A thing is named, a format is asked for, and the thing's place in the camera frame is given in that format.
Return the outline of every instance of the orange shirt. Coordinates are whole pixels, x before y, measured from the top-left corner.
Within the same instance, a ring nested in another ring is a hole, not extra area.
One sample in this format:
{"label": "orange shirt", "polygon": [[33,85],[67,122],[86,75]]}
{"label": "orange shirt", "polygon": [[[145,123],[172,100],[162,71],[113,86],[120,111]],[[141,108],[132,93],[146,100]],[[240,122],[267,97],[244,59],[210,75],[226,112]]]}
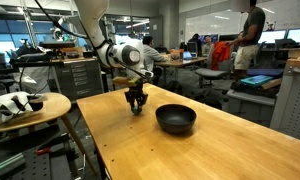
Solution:
{"label": "orange shirt", "polygon": [[230,46],[227,46],[225,42],[216,42],[212,52],[211,70],[219,70],[218,63],[229,60],[230,56]]}

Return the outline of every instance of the black bowl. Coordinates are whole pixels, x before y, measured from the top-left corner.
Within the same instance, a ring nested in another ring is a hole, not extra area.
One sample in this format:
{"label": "black bowl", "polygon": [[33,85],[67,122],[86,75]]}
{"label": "black bowl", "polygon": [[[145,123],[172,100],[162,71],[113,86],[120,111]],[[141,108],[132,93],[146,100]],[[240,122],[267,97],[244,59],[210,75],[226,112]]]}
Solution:
{"label": "black bowl", "polygon": [[156,110],[156,117],[164,131],[176,134],[189,131],[197,115],[194,110],[187,106],[167,104]]}

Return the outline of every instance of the stool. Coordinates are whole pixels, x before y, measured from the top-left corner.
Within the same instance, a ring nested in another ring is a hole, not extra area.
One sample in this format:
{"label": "stool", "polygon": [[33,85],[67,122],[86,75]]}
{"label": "stool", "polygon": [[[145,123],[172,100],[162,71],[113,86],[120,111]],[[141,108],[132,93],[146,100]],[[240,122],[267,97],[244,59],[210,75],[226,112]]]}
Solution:
{"label": "stool", "polygon": [[85,154],[87,163],[89,164],[92,172],[97,175],[90,157],[87,156],[86,149],[84,148],[81,140],[79,139],[75,129],[73,128],[67,113],[71,108],[70,100],[62,94],[58,93],[45,93],[48,100],[43,101],[43,107],[39,111],[31,112],[28,116],[20,116],[10,119],[9,122],[0,125],[0,132],[7,132],[21,128],[31,127],[37,124],[53,121],[56,118],[61,118],[64,125],[67,127],[73,140],[76,142],[82,154]]}

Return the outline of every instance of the metal frame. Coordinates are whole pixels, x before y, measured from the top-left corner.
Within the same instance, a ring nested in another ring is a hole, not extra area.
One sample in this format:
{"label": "metal frame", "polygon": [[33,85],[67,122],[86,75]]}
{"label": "metal frame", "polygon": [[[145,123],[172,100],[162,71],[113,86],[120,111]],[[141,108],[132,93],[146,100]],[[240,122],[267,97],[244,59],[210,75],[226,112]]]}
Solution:
{"label": "metal frame", "polygon": [[300,139],[300,67],[285,67],[270,128]]}

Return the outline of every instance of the gray cabinet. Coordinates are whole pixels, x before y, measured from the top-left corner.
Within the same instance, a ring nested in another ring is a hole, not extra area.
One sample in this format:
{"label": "gray cabinet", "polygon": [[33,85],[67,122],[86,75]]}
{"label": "gray cabinet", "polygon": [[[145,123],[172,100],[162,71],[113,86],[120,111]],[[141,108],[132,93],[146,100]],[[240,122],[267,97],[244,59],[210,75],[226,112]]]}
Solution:
{"label": "gray cabinet", "polygon": [[55,67],[58,92],[71,102],[103,93],[101,70],[96,60],[65,62],[64,67]]}
{"label": "gray cabinet", "polygon": [[270,128],[300,139],[300,61],[287,62]]}

